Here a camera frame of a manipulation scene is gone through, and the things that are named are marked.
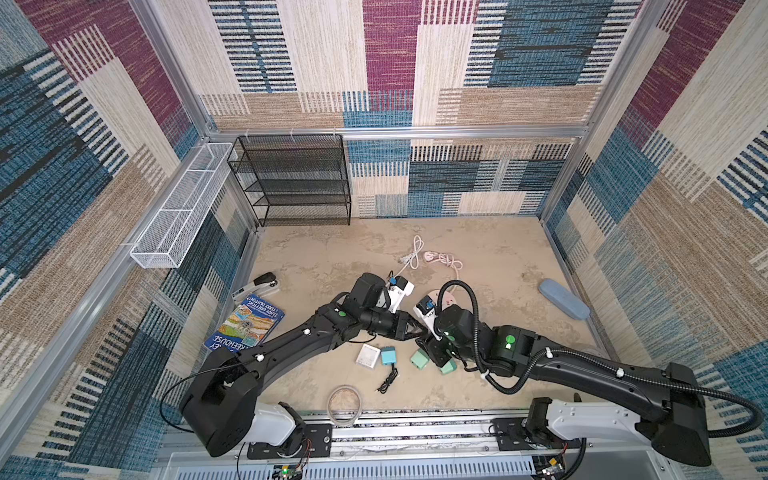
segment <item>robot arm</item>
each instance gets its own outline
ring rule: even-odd
[[[179,406],[211,456],[223,455],[244,439],[281,445],[286,455],[292,454],[302,440],[301,418],[285,404],[258,402],[266,387],[308,359],[355,338],[361,329],[401,341],[423,336],[425,329],[408,313],[389,311],[390,290],[396,293],[399,288],[387,288],[378,276],[364,273],[351,293],[339,294],[289,332],[237,353],[214,350]],[[337,300],[345,295],[339,305]]]
[[[392,308],[392,296],[399,304],[404,296],[400,291],[412,290],[400,277],[394,280],[387,285],[376,275],[364,273],[351,293],[339,294],[289,332],[237,353],[213,351],[180,402],[182,415],[206,450],[215,457],[246,440],[279,445],[284,455],[292,455],[303,440],[301,417],[283,403],[258,402],[259,395],[292,368],[335,349],[361,329],[396,340],[416,338],[438,366],[452,357],[464,363],[479,358],[482,376],[503,393],[516,393],[530,378],[569,386],[615,404],[568,405],[535,399],[525,429],[533,442],[542,445],[586,436],[636,439],[673,460],[706,466],[711,463],[708,436],[739,435],[763,420],[751,402],[698,387],[686,366],[671,363],[660,370],[600,359],[516,326],[492,329],[457,305],[435,312],[433,334],[408,313]],[[441,292],[455,282],[445,284]],[[338,304],[343,296],[345,300]],[[474,293],[470,297],[476,312]],[[417,308],[423,318],[430,313],[425,309],[435,306],[424,299]],[[517,376],[518,381],[504,387],[490,373]],[[753,418],[708,432],[702,394],[738,402],[752,411]]]

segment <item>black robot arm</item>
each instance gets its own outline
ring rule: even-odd
[[[257,419],[254,409],[261,392],[300,363],[351,340],[361,329],[395,340],[416,338],[438,366],[444,366],[452,357],[464,364],[475,362],[481,375],[503,393],[518,392],[530,378],[609,400],[639,415],[634,432],[654,449],[689,465],[711,463],[709,437],[739,435],[763,421],[762,412],[753,403],[727,392],[700,388],[686,366],[671,363],[661,370],[625,365],[569,349],[516,326],[492,329],[473,313],[478,312],[477,299],[472,289],[458,280],[445,284],[440,297],[448,286],[462,285],[470,293],[473,312],[456,305],[437,311],[434,328],[435,334],[441,336],[437,339],[408,313],[390,311],[387,292],[398,282],[395,279],[388,285],[376,275],[364,273],[350,293],[339,294],[289,332],[237,353],[213,351],[180,402],[182,415],[206,450],[212,456],[222,455],[243,440],[252,427],[258,432],[257,423],[252,422]],[[434,305],[425,298],[417,308],[424,314]],[[506,387],[493,375],[516,376],[518,380]],[[752,418],[727,429],[707,431],[702,395],[739,403],[752,412]],[[526,429],[531,439],[546,444],[548,437],[558,435],[558,430],[547,424],[549,408],[541,400],[551,402],[534,401]],[[287,421],[289,430],[294,431],[283,447],[290,453],[301,441],[301,422],[290,407],[281,406],[298,419]],[[566,439],[562,432],[558,438]]]
[[[206,450],[223,455],[245,437],[261,392],[302,362],[355,338],[361,329],[396,340],[425,329],[406,312],[376,306],[386,282],[364,273],[351,293],[341,293],[304,323],[253,348],[214,350],[182,397],[179,410]],[[343,304],[338,300],[346,296]]]
[[[440,290],[437,304],[445,290],[459,285],[470,296],[473,312],[478,312],[472,288],[460,280],[447,282]],[[417,343],[438,366],[451,357],[475,362],[481,375],[498,391],[508,395],[519,392],[526,380],[558,383],[606,399],[637,413],[637,433],[645,437],[660,454],[688,465],[707,466],[709,438],[740,435],[760,426],[763,413],[754,403],[728,392],[699,387],[690,368],[670,363],[666,369],[632,366],[569,349],[545,336],[517,326],[490,328],[478,316],[458,305],[443,311],[424,299],[417,308],[421,313],[435,308],[435,334]],[[502,386],[492,375],[518,377],[513,386]],[[739,425],[707,431],[704,396],[724,399],[746,407],[751,418]],[[531,407],[535,413],[536,402]],[[546,437],[545,422],[529,418],[531,436]]]

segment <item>beige floor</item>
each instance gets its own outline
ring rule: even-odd
[[[271,338],[304,322],[338,292],[348,291],[361,273],[386,276],[397,271],[398,259],[412,249],[414,234],[425,241],[425,250],[452,252],[464,263],[461,278],[478,297],[481,321],[490,326],[514,324],[577,349],[594,345],[586,323],[570,319],[537,290],[545,278],[565,284],[538,221],[510,217],[353,220],[349,227],[266,228],[253,276],[267,271],[277,275],[281,290],[267,299],[286,313]],[[442,264],[422,264],[403,275],[416,285],[401,306],[410,312],[418,299],[440,288],[454,273]],[[455,293],[458,303],[471,309],[463,291]],[[365,332],[358,336],[366,338]],[[397,351],[399,376],[385,395],[376,388],[389,367],[380,362],[374,370],[357,365],[361,346],[347,343],[278,379],[260,400],[288,402],[299,410],[325,409],[330,391],[342,384],[362,393],[365,409],[527,407],[536,396],[573,398],[573,390],[552,383],[529,381],[519,394],[506,396],[478,373],[458,370],[443,376],[432,363],[419,371],[409,361],[417,350],[413,340],[378,338],[371,345],[394,346]],[[505,385],[513,382],[502,379]],[[339,400],[334,407],[344,408],[347,402]]]

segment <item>black charging cable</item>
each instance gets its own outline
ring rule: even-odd
[[[397,378],[397,369],[395,368],[395,364],[392,364],[392,371],[391,373],[386,377],[386,380],[384,380],[384,383],[376,389],[379,393],[386,393],[387,389],[389,389],[389,386],[392,385],[392,382],[395,381]]]

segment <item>black metal shelf rack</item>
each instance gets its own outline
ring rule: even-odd
[[[352,198],[340,135],[239,137],[229,162],[262,227],[349,225]]]

